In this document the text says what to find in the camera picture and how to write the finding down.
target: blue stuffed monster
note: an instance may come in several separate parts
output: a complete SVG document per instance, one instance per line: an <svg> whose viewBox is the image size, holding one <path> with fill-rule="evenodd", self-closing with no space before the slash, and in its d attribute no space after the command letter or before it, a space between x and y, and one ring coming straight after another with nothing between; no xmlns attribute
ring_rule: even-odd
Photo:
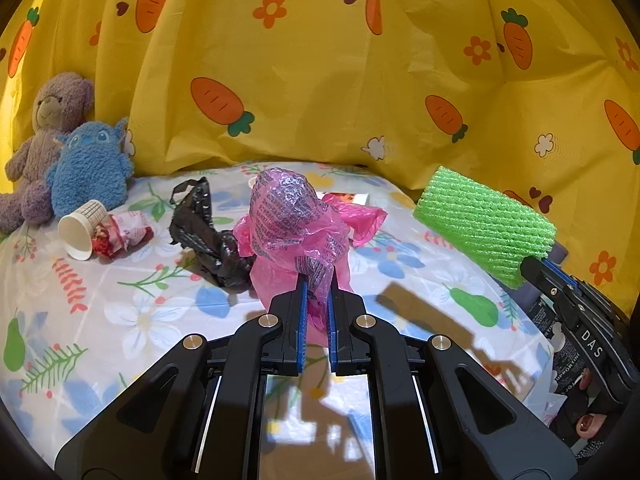
<svg viewBox="0 0 640 480"><path fill-rule="evenodd" d="M99 200L107 211L124 204L127 179L133 163L120 151L128 118L114 128L91 121L78 126L63 142L60 160L46 174L56 218L78 209L89 200Z"/></svg>

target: metal screw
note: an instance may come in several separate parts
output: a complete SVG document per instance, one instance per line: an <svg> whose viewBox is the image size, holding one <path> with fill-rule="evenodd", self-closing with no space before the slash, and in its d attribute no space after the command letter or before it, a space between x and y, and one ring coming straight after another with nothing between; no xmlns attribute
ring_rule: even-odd
<svg viewBox="0 0 640 480"><path fill-rule="evenodd" d="M356 323L362 328L371 328L376 324L376 318L369 314L362 314L356 318Z"/></svg>
<svg viewBox="0 0 640 480"><path fill-rule="evenodd" d="M451 339L445 335L437 335L431 340L431 344L436 350L448 350L451 348Z"/></svg>
<svg viewBox="0 0 640 480"><path fill-rule="evenodd" d="M276 326L278 324L278 316L275 314L262 314L260 319L258 320L260 326L265 328L270 328L272 326Z"/></svg>
<svg viewBox="0 0 640 480"><path fill-rule="evenodd" d="M184 346L187 350L195 350L196 348L200 348L202 343L202 338L198 334L188 335L182 340L182 346Z"/></svg>

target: teddy bear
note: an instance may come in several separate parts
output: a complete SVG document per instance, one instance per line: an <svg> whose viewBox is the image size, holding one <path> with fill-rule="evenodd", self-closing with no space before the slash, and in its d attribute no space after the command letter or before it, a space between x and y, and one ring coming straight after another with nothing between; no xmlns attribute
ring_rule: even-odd
<svg viewBox="0 0 640 480"><path fill-rule="evenodd" d="M15 231L23 221L39 225L53 218L50 190L44 174L58 160L56 136L71 133L94 105L94 83L74 72L47 81L33 104L35 135L25 140L4 171L18 182L13 193L0 194L0 231Z"/></svg>
<svg viewBox="0 0 640 480"><path fill-rule="evenodd" d="M133 175L129 155L120 150L127 118L114 128L99 121L78 126L64 142L60 159L46 173L56 218L75 211L89 200L99 200L107 211L124 204L127 179Z"/></svg>

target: white bedsheet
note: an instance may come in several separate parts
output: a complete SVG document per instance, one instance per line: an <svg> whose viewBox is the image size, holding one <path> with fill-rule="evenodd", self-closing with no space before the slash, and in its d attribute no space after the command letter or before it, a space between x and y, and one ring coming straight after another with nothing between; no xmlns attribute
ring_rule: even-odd
<svg viewBox="0 0 640 480"><path fill-rule="evenodd" d="M268 166L305 173L317 190L368 193L389 215L349 254L351 286L367 310L413 337L446 333L519 399L529 393L550 359L544 336L487 274L415 221L411 201L382 178L313 163L140 178L123 209L143 210L156 236L125 258L75 261L55 224L24 226L0 245L0 396L47 462L184 335L220 338L263 312L255 294L228 295L184 268L189 255L170 244L168 200L174 186L205 174L216 226L231 228L248 211L248 180ZM454 288L467 293L462 303L495 304L497 324L476 322ZM272 378L268 388L261 478L373 478L366 378L335 377L325 349L311 347L300 378Z"/></svg>

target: yellow curtain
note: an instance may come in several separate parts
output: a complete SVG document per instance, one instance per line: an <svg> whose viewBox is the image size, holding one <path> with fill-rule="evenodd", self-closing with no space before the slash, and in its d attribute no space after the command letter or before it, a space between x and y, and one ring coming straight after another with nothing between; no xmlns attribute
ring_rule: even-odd
<svg viewBox="0 0 640 480"><path fill-rule="evenodd" d="M445 165L545 214L624 310L638 295L640 52L610 0L24 0L0 47L2 162L73 70L96 119L130 116L140 175L318 160L416 196Z"/></svg>

